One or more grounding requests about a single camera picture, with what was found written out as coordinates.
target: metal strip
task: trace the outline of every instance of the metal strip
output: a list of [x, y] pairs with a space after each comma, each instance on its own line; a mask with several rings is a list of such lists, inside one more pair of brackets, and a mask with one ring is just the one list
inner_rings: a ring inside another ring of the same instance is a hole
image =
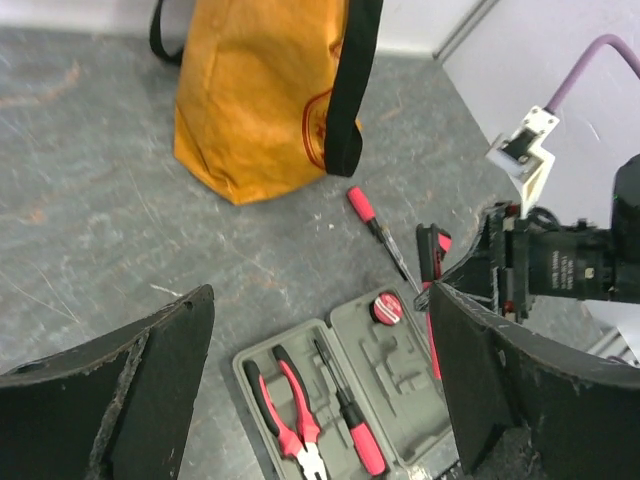
[[479, 0], [438, 48], [433, 58], [444, 63], [500, 0]]

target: white wall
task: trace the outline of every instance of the white wall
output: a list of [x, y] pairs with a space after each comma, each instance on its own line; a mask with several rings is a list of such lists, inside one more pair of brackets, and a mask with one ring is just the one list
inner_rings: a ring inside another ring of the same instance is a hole
[[[195, 0], [166, 0], [165, 31], [183, 36]], [[156, 0], [0, 0], [0, 25], [146, 35]], [[386, 0], [379, 48], [431, 54], [475, 0]]]
[[[445, 68], [493, 140], [512, 133], [531, 106], [546, 104], [595, 37], [615, 33], [640, 54], [639, 31], [638, 0], [503, 0]], [[545, 143], [557, 160], [541, 204], [565, 223], [587, 217], [608, 227], [615, 171], [640, 153], [640, 81], [605, 47], [559, 113], [561, 125]], [[589, 308], [603, 320], [640, 327], [638, 306]]]

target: black strap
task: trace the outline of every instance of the black strap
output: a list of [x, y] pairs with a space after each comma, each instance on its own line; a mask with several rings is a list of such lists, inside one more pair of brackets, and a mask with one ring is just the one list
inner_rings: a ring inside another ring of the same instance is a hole
[[340, 63], [329, 101], [324, 158], [327, 173], [350, 177], [362, 153], [356, 126], [378, 41], [383, 0], [349, 0]]
[[164, 49], [164, 45], [162, 45], [162, 29], [160, 23], [162, 18], [163, 5], [164, 0], [158, 0], [156, 9], [153, 12], [151, 27], [149, 28], [149, 46], [151, 47], [151, 51], [159, 59], [173, 65], [180, 65], [182, 63], [182, 54], [184, 53], [184, 47], [171, 55]]

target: scratched surface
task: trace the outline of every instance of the scratched surface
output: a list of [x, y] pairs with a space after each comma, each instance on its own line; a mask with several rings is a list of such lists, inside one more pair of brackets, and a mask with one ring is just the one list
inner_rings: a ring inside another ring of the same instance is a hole
[[[442, 70], [379, 58], [355, 178], [233, 207], [172, 158], [177, 75], [141, 40], [0, 31], [0, 371], [210, 283], [216, 323], [180, 478], [270, 479], [232, 356], [396, 279], [345, 190], [365, 188], [412, 266], [417, 223], [451, 231], [451, 262], [482, 206], [513, 192]], [[598, 335], [575, 302], [539, 302], [533, 317], [579, 348]], [[518, 452], [478, 478], [522, 478], [534, 453]]]

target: tool case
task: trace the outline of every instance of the tool case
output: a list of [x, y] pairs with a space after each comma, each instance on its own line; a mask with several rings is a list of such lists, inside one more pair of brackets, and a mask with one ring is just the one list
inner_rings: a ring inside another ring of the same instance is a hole
[[[370, 305], [385, 291], [395, 294], [404, 310], [394, 326], [376, 323], [370, 314]], [[400, 292], [387, 287], [337, 307], [326, 320], [308, 320], [236, 355], [235, 375], [281, 479], [305, 477], [295, 459], [282, 457], [243, 369], [246, 362], [258, 365], [277, 413], [296, 431], [294, 397], [272, 353], [277, 345], [288, 352], [306, 386], [311, 412], [321, 428], [318, 450], [328, 478], [372, 477], [354, 449], [340, 415], [336, 387], [314, 340], [328, 352], [341, 386], [359, 405], [385, 457], [387, 470], [376, 478], [436, 479], [457, 461], [444, 394], [432, 375], [424, 330]]]

